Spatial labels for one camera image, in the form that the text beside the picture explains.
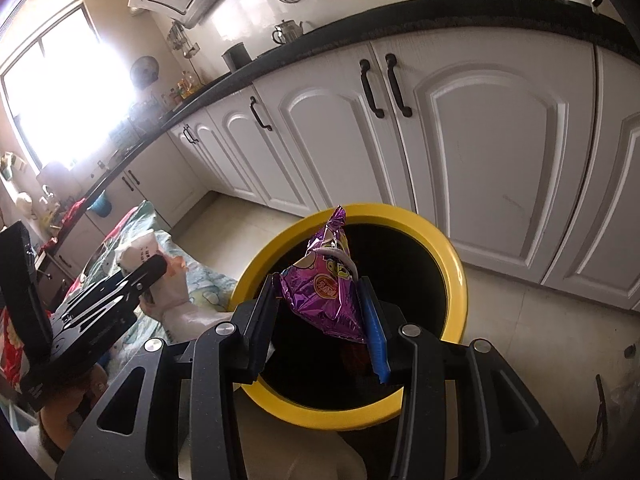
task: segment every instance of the black cabinet handle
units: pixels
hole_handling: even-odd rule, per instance
[[[128,181],[126,178],[122,177],[122,181],[123,181],[125,184],[127,184],[127,187],[128,187],[130,190],[132,190],[132,191],[134,190],[134,189],[133,189],[133,186],[129,183],[129,181]]]
[[[360,81],[362,81],[362,89],[364,90],[364,96],[367,98],[367,104],[371,111],[375,113],[376,117],[383,119],[385,117],[385,111],[382,108],[376,107],[376,101],[373,98],[373,92],[371,91],[371,85],[369,79],[367,79],[367,72],[371,70],[371,63],[368,59],[360,60]]]
[[[251,104],[249,105],[249,108],[251,108],[251,111],[254,113],[255,120],[258,121],[258,124],[260,124],[260,127],[269,132],[272,132],[273,128],[269,124],[264,124],[260,119],[260,117],[258,117],[258,112],[255,111],[255,104],[257,102],[258,101],[256,100],[256,98],[254,96],[251,96]]]
[[[140,181],[138,179],[136,179],[136,176],[133,174],[133,171],[128,170],[129,174],[131,175],[133,182],[135,182],[136,184],[140,185]]]
[[[58,255],[58,258],[62,263],[64,263],[67,267],[69,267],[69,269],[73,269],[73,266],[67,263],[67,261],[62,256],[60,256],[60,254]]]
[[[188,133],[188,128],[186,126],[182,129],[182,134],[184,135],[184,138],[187,139],[187,142],[189,144],[195,144],[195,142],[191,140],[191,137],[189,136],[189,133]]]
[[[182,131],[184,133],[184,137],[191,143],[196,144],[200,142],[196,137],[191,133],[191,127],[187,124]]]
[[[405,117],[411,117],[414,112],[411,110],[411,107],[404,105],[404,101],[402,101],[402,94],[400,92],[400,85],[398,84],[398,79],[396,79],[396,73],[394,72],[394,67],[398,64],[398,60],[394,54],[387,54],[385,56],[385,60],[386,76],[389,78],[391,91],[393,92],[396,104],[398,105],[398,108],[400,108],[402,115]]]

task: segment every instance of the sunlight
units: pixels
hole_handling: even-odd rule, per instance
[[[12,114],[42,166],[71,168],[98,149],[135,98],[129,72],[78,10],[42,37],[4,82]]]

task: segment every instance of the bottle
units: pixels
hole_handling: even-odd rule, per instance
[[[180,94],[180,97],[182,97],[183,99],[186,99],[189,96],[189,91],[187,90],[187,83],[183,79],[180,79],[180,81],[178,81],[178,93]]]
[[[174,101],[167,97],[166,94],[160,94],[160,98],[162,99],[162,106],[165,111],[169,111],[174,107]]]
[[[171,88],[171,93],[169,94],[169,98],[174,101],[175,105],[182,104],[182,96],[175,91],[175,88]]]
[[[187,82],[189,92],[194,93],[198,91],[198,89],[202,86],[196,76],[191,70],[183,70],[182,71],[182,80]]]

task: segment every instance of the white plastic bag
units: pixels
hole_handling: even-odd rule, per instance
[[[637,351],[640,340],[633,346],[635,350],[632,355],[632,365],[620,383],[610,391],[607,399],[610,446],[627,425],[640,399],[640,352]]]
[[[191,303],[187,287],[187,266],[181,256],[169,256],[158,244],[156,233],[148,230],[116,249],[116,261],[125,272],[132,272],[155,254],[162,254],[167,270],[140,298],[140,308],[162,323],[169,338],[179,343],[197,339],[207,328],[228,321],[232,312],[218,312]]]

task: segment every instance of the black canister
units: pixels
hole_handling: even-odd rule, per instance
[[[251,56],[249,56],[249,53],[246,51],[244,43],[242,42],[237,43],[228,49],[222,55],[222,59],[225,60],[225,63],[231,72],[235,72],[252,61]]]

